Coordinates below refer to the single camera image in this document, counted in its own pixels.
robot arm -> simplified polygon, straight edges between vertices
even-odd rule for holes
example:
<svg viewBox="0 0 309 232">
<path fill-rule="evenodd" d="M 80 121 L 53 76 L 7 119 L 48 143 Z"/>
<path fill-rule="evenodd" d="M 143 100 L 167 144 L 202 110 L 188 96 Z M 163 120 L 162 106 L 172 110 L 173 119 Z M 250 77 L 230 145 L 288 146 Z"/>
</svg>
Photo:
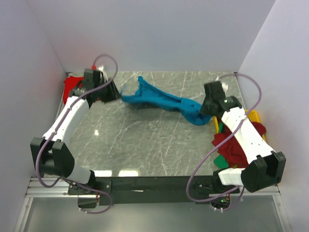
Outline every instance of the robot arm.
<svg viewBox="0 0 309 232">
<path fill-rule="evenodd" d="M 86 69 L 84 71 L 83 81 L 70 92 L 67 103 L 53 126 L 42 138 L 33 138 L 30 148 L 35 163 L 39 150 L 46 141 L 46 138 L 49 138 L 52 133 L 55 133 L 55 128 L 58 127 L 60 121 L 63 120 L 63 116 L 67 114 L 58 128 L 57 133 L 53 136 L 42 153 L 40 160 L 40 172 L 42 174 L 57 175 L 74 182 L 87 184 L 90 187 L 94 186 L 96 182 L 94 172 L 76 164 L 66 144 L 70 141 L 76 127 L 84 114 L 90 109 L 93 102 L 97 100 L 110 102 L 120 98 L 120 94 L 114 82 L 111 82 L 106 88 L 93 92 L 84 99 L 78 100 L 71 108 L 72 103 L 84 92 L 92 90 L 105 82 L 106 80 L 104 80 L 101 71 Z"/>
<path fill-rule="evenodd" d="M 218 185 L 244 186 L 248 191 L 254 192 L 279 183 L 286 161 L 283 153 L 276 153 L 263 140 L 235 97 L 225 97 L 221 82 L 207 83 L 204 88 L 206 97 L 201 108 L 202 114 L 217 116 L 231 132 L 244 120 L 234 136 L 243 149 L 249 166 L 246 169 L 228 168 L 215 172 L 220 179 Z"/>
<path fill-rule="evenodd" d="M 115 199 L 114 203 L 190 201 L 186 194 L 186 183 L 189 181 L 189 176 L 95 177 L 92 170 L 85 169 L 75 163 L 66 143 L 69 142 L 83 115 L 93 102 L 97 100 L 114 101 L 120 98 L 120 94 L 114 82 L 110 82 L 105 88 L 80 99 L 72 108 L 71 105 L 84 92 L 93 90 L 105 82 L 100 71 L 86 69 L 84 80 L 70 92 L 68 102 L 54 125 L 42 138 L 33 138 L 30 148 L 33 162 L 36 165 L 42 146 L 57 131 L 57 134 L 42 150 L 39 160 L 41 176 L 44 174 L 57 175 L 71 180 L 74 187 L 69 188 L 69 195 L 90 194 L 80 191 L 81 187 L 74 183 L 76 182 L 110 194 Z M 245 152 L 249 166 L 245 169 L 218 170 L 213 175 L 194 176 L 190 185 L 190 194 L 196 198 L 206 199 L 210 194 L 223 194 L 235 185 L 244 186 L 248 191 L 254 192 L 279 183 L 285 166 L 285 156 L 281 152 L 276 153 L 264 142 L 245 116 L 245 111 L 239 101 L 233 96 L 226 97 L 219 81 L 207 83 L 204 87 L 206 97 L 200 110 L 202 114 L 217 116 L 232 132 L 239 127 L 239 123 L 244 119 L 242 126 L 235 133 L 235 137 Z M 92 200 L 93 207 L 95 207 L 97 200 L 95 198 Z M 88 198 L 84 203 L 83 206 L 81 199 L 79 206 L 81 208 L 89 207 Z M 99 205 L 108 204 L 110 204 L 109 198 L 106 196 L 99 198 Z"/>
</svg>

gray marble table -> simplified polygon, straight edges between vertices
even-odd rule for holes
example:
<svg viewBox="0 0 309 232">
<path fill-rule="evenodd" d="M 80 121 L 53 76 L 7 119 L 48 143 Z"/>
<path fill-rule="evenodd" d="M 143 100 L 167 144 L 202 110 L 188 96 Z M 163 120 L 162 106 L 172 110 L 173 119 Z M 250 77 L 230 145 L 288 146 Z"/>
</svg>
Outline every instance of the gray marble table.
<svg viewBox="0 0 309 232">
<path fill-rule="evenodd" d="M 119 72 L 115 80 L 124 94 L 138 89 L 138 76 L 170 94 L 204 100 L 203 84 L 223 72 Z M 242 97 L 235 77 L 227 78 L 227 96 Z M 190 175 L 213 148 L 213 120 L 205 126 L 190 124 L 178 112 L 151 106 L 132 106 L 121 100 L 96 102 L 76 128 L 69 149 L 76 162 L 102 175 Z M 197 174 L 216 169 L 211 155 Z"/>
</svg>

black metal base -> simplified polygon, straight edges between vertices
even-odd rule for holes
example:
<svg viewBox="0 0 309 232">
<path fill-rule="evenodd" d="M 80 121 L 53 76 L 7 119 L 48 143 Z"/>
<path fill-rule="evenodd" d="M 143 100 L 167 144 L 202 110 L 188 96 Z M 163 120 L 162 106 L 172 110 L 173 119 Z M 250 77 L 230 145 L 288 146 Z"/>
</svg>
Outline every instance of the black metal base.
<svg viewBox="0 0 309 232">
<path fill-rule="evenodd" d="M 190 202 L 186 195 L 189 176 L 158 177 L 97 177 L 96 189 L 109 193 L 114 204 L 123 203 L 177 203 Z M 190 187 L 190 195 L 195 199 L 205 199 L 209 194 L 223 193 L 234 186 L 214 188 L 212 175 L 195 176 Z M 95 195 L 78 186 L 69 188 L 69 195 Z M 109 205 L 109 198 L 100 195 L 99 205 Z M 96 199 L 79 199 L 80 208 L 92 208 Z"/>
</svg>

black joint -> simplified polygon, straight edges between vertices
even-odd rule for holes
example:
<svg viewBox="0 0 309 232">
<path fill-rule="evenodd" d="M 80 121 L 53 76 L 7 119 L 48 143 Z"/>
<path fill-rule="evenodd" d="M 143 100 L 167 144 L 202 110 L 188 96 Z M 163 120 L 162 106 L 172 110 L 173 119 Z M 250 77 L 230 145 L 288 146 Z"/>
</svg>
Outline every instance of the black joint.
<svg viewBox="0 0 309 232">
<path fill-rule="evenodd" d="M 33 163 L 35 167 L 36 159 L 43 144 L 43 138 L 33 138 L 30 144 Z M 49 141 L 43 150 L 40 159 L 40 173 L 68 177 L 74 168 L 75 160 L 68 147 L 63 142 Z"/>
<path fill-rule="evenodd" d="M 232 108 L 242 108 L 236 97 L 225 97 L 220 81 L 207 83 L 204 85 L 204 89 L 205 99 L 200 110 L 201 114 L 221 118 L 224 112 Z"/>
<path fill-rule="evenodd" d="M 249 192 L 281 182 L 286 158 L 282 152 L 271 153 L 266 157 L 257 156 L 257 159 L 241 172 L 241 180 Z"/>
<path fill-rule="evenodd" d="M 101 71 L 85 69 L 84 79 L 79 82 L 73 90 L 71 90 L 69 96 L 79 97 L 85 92 L 97 88 L 105 84 L 106 82 L 107 81 L 104 79 L 103 73 Z M 102 102 L 111 102 L 119 99 L 120 97 L 120 93 L 116 88 L 114 81 L 112 81 L 106 87 L 88 94 L 87 96 L 83 97 L 83 99 L 86 99 L 89 107 L 91 107 L 92 103 L 98 100 Z"/>
</svg>

white wall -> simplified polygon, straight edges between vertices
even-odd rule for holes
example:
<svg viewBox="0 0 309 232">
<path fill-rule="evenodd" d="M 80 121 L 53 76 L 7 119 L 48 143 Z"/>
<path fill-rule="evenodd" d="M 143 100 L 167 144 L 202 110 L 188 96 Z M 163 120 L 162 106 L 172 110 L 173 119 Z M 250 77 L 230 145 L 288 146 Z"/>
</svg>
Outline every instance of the white wall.
<svg viewBox="0 0 309 232">
<path fill-rule="evenodd" d="M 28 0 L 66 71 L 238 71 L 275 0 Z"/>
<path fill-rule="evenodd" d="M 34 173 L 30 141 L 53 120 L 64 70 L 25 0 L 0 1 L 0 226 L 13 231 Z"/>
<path fill-rule="evenodd" d="M 277 0 L 239 71 L 260 83 L 263 97 L 257 109 L 267 140 L 286 155 L 279 188 L 295 232 L 309 231 L 308 22 L 308 0 Z M 250 107 L 256 90 L 239 82 Z"/>
</svg>

